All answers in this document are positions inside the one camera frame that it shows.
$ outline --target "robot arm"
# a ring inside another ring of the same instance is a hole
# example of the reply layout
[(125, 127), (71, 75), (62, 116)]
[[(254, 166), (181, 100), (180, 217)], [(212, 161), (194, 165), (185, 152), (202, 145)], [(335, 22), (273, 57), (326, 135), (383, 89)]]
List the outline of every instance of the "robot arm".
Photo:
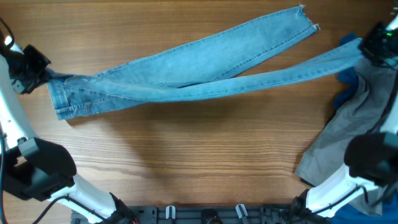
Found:
[[(394, 19), (388, 26), (375, 27), (372, 35), (361, 45), (365, 56), (374, 63), (384, 65), (386, 59), (391, 59), (391, 54), (398, 55), (395, 51), (374, 47), (375, 42), (387, 40), (385, 42), (390, 43), (396, 40), (390, 38), (390, 34), (397, 26), (398, 19)], [(0, 55), (0, 128), (7, 134), (7, 151), (2, 155), (6, 158), (5, 190), (23, 200), (35, 198), (40, 201), (57, 201), (81, 213), (90, 223), (138, 223), (136, 216), (122, 201), (97, 189), (77, 174), (75, 163), (64, 147), (44, 141), (36, 135), (14, 91), (30, 93), (44, 83), (49, 78), (45, 67), (50, 61), (32, 46), (21, 51), (12, 41), (9, 42), (11, 45), (6, 44), (5, 48), (0, 49), (0, 53), (6, 57)], [(14, 52), (17, 54), (15, 58), (18, 58), (16, 61), (7, 57)], [(15, 73), (27, 74), (29, 78), (22, 81), (13, 79), (20, 77), (15, 76)], [(397, 114), (398, 100), (394, 102), (390, 115), (380, 129), (382, 135), (379, 133), (374, 138), (369, 138), (369, 135), (358, 136), (347, 149), (349, 153), (346, 153), (345, 164), (324, 183), (306, 191), (300, 198), (295, 198), (294, 202), (301, 200), (301, 212), (306, 210), (309, 215), (332, 217), (339, 208), (366, 191), (398, 180), (396, 170), (392, 169), (398, 164)], [(388, 152), (388, 157), (378, 157), (378, 160), (371, 161), (375, 154), (371, 146), (377, 146), (378, 150), (383, 147)], [(361, 156), (363, 148), (368, 149), (367, 157)], [(18, 164), (19, 157), (24, 157), (25, 163)], [(297, 208), (290, 209), (296, 215), (300, 211)]]

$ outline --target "black mount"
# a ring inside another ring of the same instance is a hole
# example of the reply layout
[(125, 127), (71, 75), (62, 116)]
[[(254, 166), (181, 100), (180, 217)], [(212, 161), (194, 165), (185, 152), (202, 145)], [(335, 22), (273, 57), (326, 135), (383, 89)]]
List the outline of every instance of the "black mount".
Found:
[[(177, 207), (176, 219), (166, 219), (166, 209), (164, 207), (129, 207), (139, 219), (139, 224), (207, 224), (203, 217), (203, 211), (214, 210), (223, 224), (289, 224), (287, 215), (290, 205), (263, 205), (256, 207), (246, 207), (247, 217), (245, 221), (238, 217), (235, 207)], [(311, 221), (308, 218), (300, 220), (302, 217), (293, 216), (291, 221), (295, 224), (315, 224), (329, 223), (329, 220)], [(71, 224), (89, 224), (88, 220), (77, 212), (72, 212)]]
[(6, 35), (0, 29), (0, 54), (7, 60), (12, 87), (18, 94), (32, 93), (50, 80), (45, 68), (51, 61), (32, 45), (26, 46), (21, 53), (8, 25), (1, 18), (0, 23), (6, 27), (11, 38), (11, 42), (5, 44)]
[(398, 69), (398, 30), (386, 30), (378, 22), (359, 45), (362, 54), (374, 66)]
[(356, 136), (345, 152), (344, 163), (352, 177), (385, 187), (398, 180), (398, 136), (375, 133)]
[(39, 138), (20, 139), (19, 143), (6, 152), (6, 192), (22, 200), (44, 201), (75, 184), (76, 165), (63, 146)]

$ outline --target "gray cloth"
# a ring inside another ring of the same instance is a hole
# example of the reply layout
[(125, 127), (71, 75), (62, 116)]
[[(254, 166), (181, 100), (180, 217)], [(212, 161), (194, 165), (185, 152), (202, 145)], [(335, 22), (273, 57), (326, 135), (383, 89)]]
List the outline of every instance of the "gray cloth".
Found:
[[(366, 59), (361, 60), (355, 70), (359, 79), (357, 92), (337, 110), (333, 119), (304, 153), (295, 171), (299, 177), (315, 186), (329, 178), (344, 163), (344, 153), (349, 142), (375, 126), (394, 88), (394, 70), (373, 67)], [(375, 201), (383, 191), (379, 188), (370, 192), (369, 201)], [(350, 204), (367, 215), (382, 215), (382, 205), (371, 208), (364, 201), (363, 195)]]

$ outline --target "light blue denim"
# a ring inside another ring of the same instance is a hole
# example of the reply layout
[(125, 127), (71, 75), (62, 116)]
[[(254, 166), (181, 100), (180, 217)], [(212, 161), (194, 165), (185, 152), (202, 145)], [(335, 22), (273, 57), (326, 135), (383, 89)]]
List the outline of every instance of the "light blue denim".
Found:
[(231, 78), (317, 31), (297, 6), (241, 24), (94, 76), (49, 70), (58, 119), (89, 116), (147, 102), (193, 101), (264, 90), (319, 78), (362, 58), (360, 39), (296, 66)]

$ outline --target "wood grain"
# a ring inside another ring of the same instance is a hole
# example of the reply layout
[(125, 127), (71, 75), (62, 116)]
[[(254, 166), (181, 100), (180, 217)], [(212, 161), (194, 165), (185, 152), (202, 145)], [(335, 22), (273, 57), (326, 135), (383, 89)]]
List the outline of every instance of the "wood grain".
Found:
[[(1, 1), (17, 42), (63, 73), (91, 75), (201, 39), (298, 1)], [(321, 31), (245, 72), (287, 68), (390, 19), (392, 1), (301, 1)], [(227, 98), (146, 104), (58, 121), (45, 86), (20, 100), (38, 134), (64, 145), (79, 173), (128, 205), (289, 203), (307, 186), (293, 172), (345, 88), (334, 76)], [(5, 198), (10, 223), (31, 223), (47, 202)], [(69, 223), (57, 205), (42, 223)]]

